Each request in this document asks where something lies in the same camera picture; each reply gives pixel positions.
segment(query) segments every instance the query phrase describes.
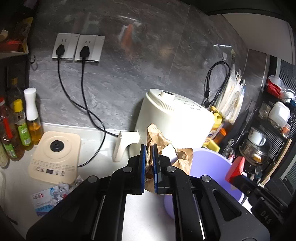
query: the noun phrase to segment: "black power cord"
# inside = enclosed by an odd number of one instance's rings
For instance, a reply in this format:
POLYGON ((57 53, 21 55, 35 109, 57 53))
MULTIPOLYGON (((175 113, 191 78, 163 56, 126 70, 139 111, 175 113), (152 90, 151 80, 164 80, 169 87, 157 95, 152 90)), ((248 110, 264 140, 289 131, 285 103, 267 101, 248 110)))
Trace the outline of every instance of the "black power cord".
POLYGON ((214 103, 216 101, 216 99, 219 97, 219 95, 221 94, 224 86, 226 85, 226 83, 228 82, 228 79, 230 77, 230 66, 228 65, 228 63, 226 63, 225 61, 218 61, 217 63, 214 63, 212 65, 212 67, 210 67, 208 73, 207 73, 207 76, 205 78, 205 81, 206 81, 206 90, 205 90, 205 93, 204 93, 204 97, 206 99, 206 101, 204 102, 204 105, 205 105, 205 108, 208 108, 212 103, 214 103), (209 101, 209 94, 210 94, 210 78, 211 78, 211 74, 212 74, 212 71, 213 69, 217 66, 217 65, 220 65, 220 64, 225 64, 227 67, 228 67, 228 73, 222 83, 222 85, 220 86, 220 88, 218 89, 217 93, 215 94, 214 98, 212 101, 209 101))
POLYGON ((112 136, 115 136, 115 137, 118 137, 118 135, 106 131, 105 125, 104 125, 104 123, 101 121, 101 119, 100 119, 99 117, 97 117, 97 116, 96 116, 92 111, 90 111, 90 110, 88 109, 88 107, 87 107, 87 103, 86 103, 86 99, 85 99, 85 95, 84 95, 84 90, 83 90, 83 76, 84 76, 85 60, 86 60, 86 58, 89 56, 89 48, 88 48, 88 46, 84 46, 84 47, 82 48, 81 52, 80 52, 80 57, 82 58, 81 92, 82 92, 82 97, 83 97, 83 101, 84 101, 84 105, 85 105, 85 107, 82 106, 82 105, 80 105, 80 104, 78 104, 77 102, 75 102, 75 101, 74 101, 74 100, 68 95, 68 93, 67 93, 67 91, 66 91, 66 89, 65 89, 65 87, 64 87, 64 85, 63 85, 63 83, 62 83, 61 75, 60 75, 60 69, 59 69, 59 64, 60 64, 61 56, 62 56, 64 53, 65 53, 65 48, 64 48, 63 45, 60 45, 60 46, 57 48, 57 50, 56 50, 56 54, 57 54, 57 56, 58 56, 58 57, 57 57, 57 60, 58 60, 57 70, 58 70, 58 75, 59 75, 59 81, 60 81, 60 83, 61 83, 62 89, 63 89, 63 91, 64 91, 66 97, 67 97, 67 98, 68 98, 68 99, 69 99, 74 105, 76 105, 76 106, 78 106, 78 107, 80 107, 80 108, 86 110, 86 111, 87 111, 87 115, 88 115, 90 121, 92 122, 92 124, 95 126, 95 128, 104 132, 104 137, 103 137, 102 143, 101 143, 100 147, 98 148, 98 150, 95 152, 95 154, 94 154, 94 155, 93 155, 93 156, 92 156, 87 162, 85 162, 85 163, 83 163, 83 164, 81 164, 81 165, 78 165, 78 167, 83 167, 83 166, 85 166, 86 164, 88 164, 90 161, 92 161, 92 160, 95 158, 95 156, 98 154, 98 152, 100 151, 100 149, 101 149, 101 147, 102 147, 102 145, 103 145, 103 143, 104 143, 104 141, 105 141, 106 134, 109 134, 109 135, 112 135, 112 136), (93 119, 92 119, 92 117, 91 117, 90 114, 92 114, 92 115, 93 115, 93 116, 94 116, 94 117, 95 117, 95 118, 101 123, 103 129, 102 129, 101 127, 99 127, 98 125, 95 124, 95 122, 93 121, 93 119))

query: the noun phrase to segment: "yellow bottle cap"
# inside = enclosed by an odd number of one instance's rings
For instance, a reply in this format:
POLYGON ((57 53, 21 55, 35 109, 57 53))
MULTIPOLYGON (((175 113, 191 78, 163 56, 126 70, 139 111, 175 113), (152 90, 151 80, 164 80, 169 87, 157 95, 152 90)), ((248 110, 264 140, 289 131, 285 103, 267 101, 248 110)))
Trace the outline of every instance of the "yellow bottle cap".
POLYGON ((13 108, 15 109, 15 112, 21 112, 23 110, 22 107, 22 100, 17 99, 13 102, 13 108))
POLYGON ((11 79, 11 84, 12 85, 17 85, 17 78, 11 79))

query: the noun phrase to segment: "plastic bag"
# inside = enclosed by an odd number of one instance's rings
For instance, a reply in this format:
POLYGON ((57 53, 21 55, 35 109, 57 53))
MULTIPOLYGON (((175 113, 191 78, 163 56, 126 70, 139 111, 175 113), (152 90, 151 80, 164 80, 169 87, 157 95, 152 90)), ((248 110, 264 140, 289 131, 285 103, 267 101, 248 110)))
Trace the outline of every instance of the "plastic bag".
POLYGON ((290 103, 291 100, 294 100, 296 102, 296 92, 284 85, 281 89, 279 99, 284 103, 290 103))
POLYGON ((267 93, 272 94, 276 98, 279 98, 281 95, 281 88, 274 83, 272 83, 269 79, 267 80, 267 93))
POLYGON ((224 119, 224 121, 229 122, 232 125, 235 123, 235 121, 239 115, 239 112, 242 108, 242 102, 244 100, 244 92, 245 92, 245 89, 243 87, 241 90, 241 93, 240 93, 240 97, 238 99, 236 99, 232 111, 228 114, 228 116, 224 119))
POLYGON ((214 107, 223 118, 227 117, 232 111, 240 92, 241 86, 239 82, 236 81, 235 67, 233 64, 227 85, 224 87, 222 94, 218 97, 214 104, 214 107))
POLYGON ((82 177, 79 175, 75 181, 73 182, 73 184, 71 185, 71 188, 69 189, 69 193, 72 192, 76 187, 78 187, 81 183, 83 183, 83 179, 82 177))

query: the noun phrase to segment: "screw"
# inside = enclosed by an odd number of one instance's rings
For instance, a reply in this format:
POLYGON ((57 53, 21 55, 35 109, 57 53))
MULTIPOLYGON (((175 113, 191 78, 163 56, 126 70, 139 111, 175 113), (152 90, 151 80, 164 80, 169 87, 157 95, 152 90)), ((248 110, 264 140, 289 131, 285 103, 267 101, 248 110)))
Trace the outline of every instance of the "screw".
POLYGON ((126 172, 126 173, 131 172, 132 170, 133 170, 132 167, 124 167, 123 168, 123 171, 126 172))
POLYGON ((208 176, 208 175, 203 175, 203 176, 202 176, 202 180, 203 180, 204 182, 208 183, 208 182, 211 180, 211 177, 208 176))
POLYGON ((97 181, 97 177, 96 176, 90 176, 87 180, 89 183, 95 183, 97 181))
POLYGON ((167 171, 168 172, 174 172, 175 170, 176 170, 175 167, 173 167, 173 166, 167 166, 167 171))

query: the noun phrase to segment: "wall outlet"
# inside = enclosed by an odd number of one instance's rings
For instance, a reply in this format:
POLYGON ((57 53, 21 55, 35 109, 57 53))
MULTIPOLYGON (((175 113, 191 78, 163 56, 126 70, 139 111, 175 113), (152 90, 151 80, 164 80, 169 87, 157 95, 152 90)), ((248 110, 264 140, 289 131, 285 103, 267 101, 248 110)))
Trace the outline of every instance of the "wall outlet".
POLYGON ((79 39, 79 34, 58 34, 56 42, 54 44, 54 50, 52 52, 52 58, 57 59, 56 50, 60 44, 64 45, 65 53, 61 56, 61 59, 74 59, 74 54, 79 39))
POLYGON ((105 36, 80 35, 76 48, 75 61, 82 61, 80 51, 87 45, 89 47, 89 57, 86 58, 86 61, 100 62, 104 40, 105 36))

